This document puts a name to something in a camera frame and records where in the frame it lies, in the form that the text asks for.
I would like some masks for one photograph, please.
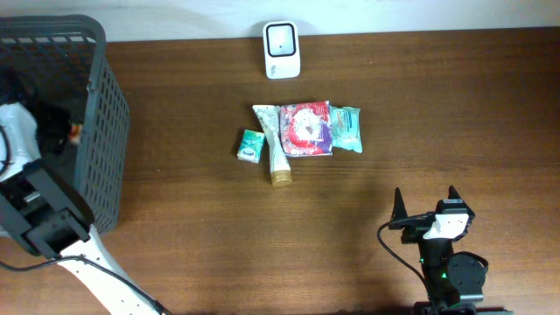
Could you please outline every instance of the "white wall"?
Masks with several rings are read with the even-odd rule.
[[[560,0],[0,0],[0,16],[81,13],[109,41],[260,36],[265,21],[302,35],[559,26]]]

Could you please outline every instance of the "white tube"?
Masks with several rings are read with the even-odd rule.
[[[253,105],[256,117],[261,122],[262,130],[269,143],[270,177],[274,187],[291,184],[291,170],[288,159],[280,143],[280,123],[278,121],[279,106]]]

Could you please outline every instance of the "basket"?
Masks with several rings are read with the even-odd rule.
[[[100,233],[117,223],[130,129],[105,46],[105,32],[91,17],[0,18],[0,65],[27,74],[41,100],[83,122],[80,145],[43,159],[86,200]]]

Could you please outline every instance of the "white device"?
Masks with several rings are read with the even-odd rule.
[[[267,23],[262,28],[264,63],[269,79],[297,77],[301,68],[298,28],[289,21]]]
[[[423,238],[425,240],[435,238],[446,238],[452,240],[465,231],[466,223],[468,221],[469,215],[467,213],[436,214],[436,220],[431,224],[430,230],[423,235]]]

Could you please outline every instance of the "teal package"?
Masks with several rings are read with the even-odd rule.
[[[332,146],[361,153],[359,108],[331,106]]]
[[[264,134],[252,130],[243,132],[241,146],[237,151],[237,158],[242,161],[259,163],[261,160],[261,151],[264,146]]]

